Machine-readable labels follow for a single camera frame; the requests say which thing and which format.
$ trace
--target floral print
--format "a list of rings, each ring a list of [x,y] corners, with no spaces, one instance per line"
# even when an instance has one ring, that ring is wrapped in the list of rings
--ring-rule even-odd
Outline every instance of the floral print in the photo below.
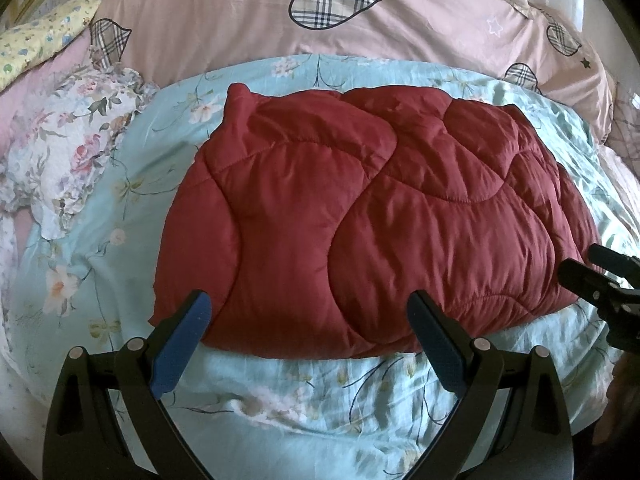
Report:
[[[82,33],[98,10],[100,0],[71,0],[40,20],[0,34],[2,71],[0,92],[21,73],[46,61]]]
[[[119,334],[120,332],[121,327],[119,321],[108,324],[104,320],[93,320],[89,323],[89,334],[94,339],[97,339],[101,345],[107,343],[111,334]]]
[[[191,109],[189,122],[191,124],[197,124],[197,123],[206,123],[207,121],[210,121],[214,113],[222,110],[222,105],[217,104],[219,99],[220,99],[220,95],[216,95],[208,103],[193,107]]]
[[[117,65],[106,72],[74,70],[44,99],[29,134],[9,150],[0,205],[15,211],[30,203],[42,237],[64,236],[118,138],[155,92],[137,72]],[[203,106],[199,118],[210,117],[213,107]]]
[[[71,173],[78,178],[87,176],[92,169],[93,159],[100,153],[100,135],[85,135],[84,143],[76,148],[71,161]]]
[[[386,65],[387,63],[389,63],[388,59],[371,59],[368,57],[357,57],[356,58],[356,64],[358,66],[370,66],[372,64],[375,65]]]
[[[276,77],[289,77],[293,71],[300,66],[300,63],[293,57],[282,57],[271,65],[271,74]]]
[[[57,266],[47,269],[46,280],[48,295],[42,307],[43,313],[68,316],[69,300],[78,291],[78,277],[68,274],[65,266]]]
[[[127,240],[127,234],[123,229],[114,229],[111,231],[111,235],[109,236],[109,241],[112,245],[119,246],[122,245]]]
[[[283,427],[306,422],[308,418],[318,418],[317,412],[307,405],[308,397],[302,388],[280,396],[268,388],[258,387],[242,399],[229,401],[228,405],[252,424]]]

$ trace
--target clamp jaw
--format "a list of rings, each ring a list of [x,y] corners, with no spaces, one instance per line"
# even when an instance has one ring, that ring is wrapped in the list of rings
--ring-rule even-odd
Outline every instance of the clamp jaw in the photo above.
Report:
[[[572,480],[569,416],[549,351],[498,350],[471,339],[423,290],[408,302],[409,322],[442,386],[458,402],[404,480]],[[460,473],[499,389],[509,399],[484,462]]]
[[[180,436],[160,398],[178,383],[209,325],[208,296],[194,291],[147,340],[117,352],[69,352],[49,412],[44,480],[213,480]],[[556,368],[546,348],[505,352],[471,339],[423,290],[408,301],[408,318],[454,411],[405,480],[571,480],[572,440]],[[510,388],[487,459],[460,473],[498,389]],[[120,390],[157,473],[135,464],[108,390]]]
[[[160,401],[177,385],[210,320],[209,297],[194,291],[146,340],[133,338],[105,354],[72,348],[49,410],[44,480],[212,480]],[[133,461],[108,390],[120,390],[158,474]]]
[[[607,342],[620,350],[640,354],[640,259],[593,244],[589,261],[625,278],[633,288],[621,288],[604,274],[572,259],[558,267],[558,282],[598,309],[609,326]]]

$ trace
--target light blue floral bedsheet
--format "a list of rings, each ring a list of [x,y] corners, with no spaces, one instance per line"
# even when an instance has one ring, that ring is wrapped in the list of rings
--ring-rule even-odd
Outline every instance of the light blue floral bedsheet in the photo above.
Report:
[[[31,233],[9,312],[8,357],[43,402],[49,402],[72,346],[110,351],[149,334],[165,215],[196,150],[220,124],[233,82],[267,95],[435,86],[457,98],[516,104],[571,174],[604,244],[639,253],[624,227],[632,222],[620,221],[627,213],[599,166],[587,124],[538,94],[420,62],[313,55],[217,70],[163,89],[133,121],[69,236],[47,242],[37,229]],[[618,358],[604,336],[594,309],[578,303],[490,338],[504,349],[551,349],[578,431],[602,412]],[[307,362],[203,347],[165,399],[182,434],[219,480],[399,480],[453,402],[421,354]],[[117,409],[134,456],[148,466],[120,400]],[[497,418],[494,413],[492,421]],[[488,432],[469,463],[490,437]]]

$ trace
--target bed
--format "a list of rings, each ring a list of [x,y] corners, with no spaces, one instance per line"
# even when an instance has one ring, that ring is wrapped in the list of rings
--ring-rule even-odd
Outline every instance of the bed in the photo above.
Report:
[[[279,9],[277,25],[243,14],[240,2]],[[76,30],[67,47],[78,50],[74,62],[90,56],[111,73],[122,63],[161,89],[140,90],[148,104],[100,161],[95,186],[72,222],[39,214],[40,224],[33,224],[24,210],[17,219],[2,216],[0,399],[2,420],[14,428],[2,432],[33,470],[45,406],[68,349],[110,351],[150,333],[164,218],[195,153],[221,123],[232,83],[271,96],[409,85],[515,104],[568,172],[603,244],[640,254],[638,182],[600,143],[612,113],[604,67],[551,11],[530,8],[524,18],[504,0],[350,0],[350,14],[311,16],[301,2],[104,0],[91,25]],[[158,25],[169,8],[173,30]],[[224,12],[233,19],[217,30],[213,17]],[[277,36],[269,34],[274,27]],[[208,30],[215,33],[205,41]],[[50,72],[65,70],[68,63]],[[55,283],[66,290],[57,303]],[[578,301],[488,336],[503,349],[527,352],[542,344],[551,350],[573,432],[602,414],[620,353],[606,344],[593,307]],[[205,346],[164,399],[188,444],[222,479],[401,478],[453,402],[421,354],[276,360]],[[114,403],[133,456],[149,467],[123,403]],[[482,460],[499,409],[497,402],[469,466]]]

